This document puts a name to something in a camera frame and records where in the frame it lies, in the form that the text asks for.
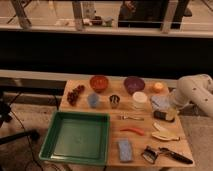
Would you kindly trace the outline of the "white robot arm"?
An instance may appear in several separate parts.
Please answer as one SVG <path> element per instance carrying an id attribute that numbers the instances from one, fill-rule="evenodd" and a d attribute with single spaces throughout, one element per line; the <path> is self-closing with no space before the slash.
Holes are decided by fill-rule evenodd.
<path id="1" fill-rule="evenodd" d="M 190 101 L 213 118 L 213 79 L 207 74 L 183 76 L 169 94 L 170 104 L 178 109 Z"/>

